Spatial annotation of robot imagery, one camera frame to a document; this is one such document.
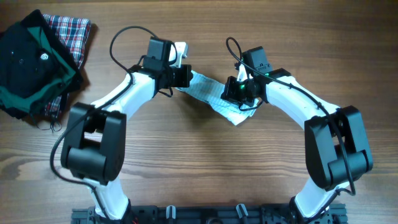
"light blue cloth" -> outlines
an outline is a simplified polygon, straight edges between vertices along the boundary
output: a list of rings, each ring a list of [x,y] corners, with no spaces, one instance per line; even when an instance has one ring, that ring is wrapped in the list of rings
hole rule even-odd
[[[190,86],[188,88],[177,89],[209,104],[215,111],[219,112],[219,114],[223,115],[234,125],[238,125],[249,116],[253,116],[254,112],[256,112],[256,110],[240,111],[238,105],[220,98],[221,94],[224,92],[224,84],[197,72],[192,71],[192,73],[193,78],[190,82]],[[243,105],[241,108],[245,109],[249,107]]]

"logo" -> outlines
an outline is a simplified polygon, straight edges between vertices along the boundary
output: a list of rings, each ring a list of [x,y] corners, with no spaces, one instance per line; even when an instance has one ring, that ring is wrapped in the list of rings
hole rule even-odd
[[[41,58],[42,60],[47,60],[47,59],[49,59],[49,55],[47,55],[46,53],[44,53],[44,54],[42,54],[42,56],[40,56],[40,58]]]

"checkered fabric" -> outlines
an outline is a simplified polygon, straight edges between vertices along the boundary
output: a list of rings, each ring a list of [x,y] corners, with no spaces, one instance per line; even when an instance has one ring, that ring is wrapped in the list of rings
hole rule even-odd
[[[80,68],[85,57],[85,45],[90,33],[91,21],[67,16],[51,16],[47,14],[43,14],[43,16],[61,43],[69,50],[77,67]],[[67,98],[68,94],[56,97],[56,99],[48,103],[42,114],[57,118],[64,110]]]

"wood grain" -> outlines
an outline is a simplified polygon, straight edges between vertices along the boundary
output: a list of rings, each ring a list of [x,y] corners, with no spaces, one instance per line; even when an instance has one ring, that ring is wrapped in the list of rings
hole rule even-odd
[[[96,24],[83,69],[87,86],[73,103],[101,98],[123,80],[124,72],[109,57],[109,43],[126,26],[186,41],[186,63],[220,82],[236,74],[227,37],[236,38],[243,50],[262,45],[275,68],[292,72],[320,98],[360,109],[374,168],[356,182],[356,197],[342,195],[338,201],[347,204],[350,223],[397,222],[396,1],[13,2],[0,4],[0,30],[34,9]],[[146,52],[148,38],[136,30],[120,35],[115,56],[132,65]],[[56,179],[49,169],[59,135],[0,113],[2,223],[69,223],[72,208],[92,206],[86,189]],[[184,93],[175,91],[172,99],[159,95],[128,122],[123,189],[134,205],[288,202],[308,178],[303,137],[300,127],[271,105],[235,127]]]

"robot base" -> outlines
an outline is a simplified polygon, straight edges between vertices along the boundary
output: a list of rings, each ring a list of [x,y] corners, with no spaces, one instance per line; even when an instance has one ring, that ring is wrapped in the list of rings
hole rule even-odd
[[[124,220],[110,222],[98,216],[95,208],[90,207],[73,209],[71,224],[289,224],[284,218],[289,214],[289,204],[267,204],[246,209],[247,221],[239,219],[236,207],[177,207],[176,219],[166,219],[166,208],[132,206]],[[346,213],[345,204],[331,204],[330,209],[311,224],[344,224],[348,220]]]

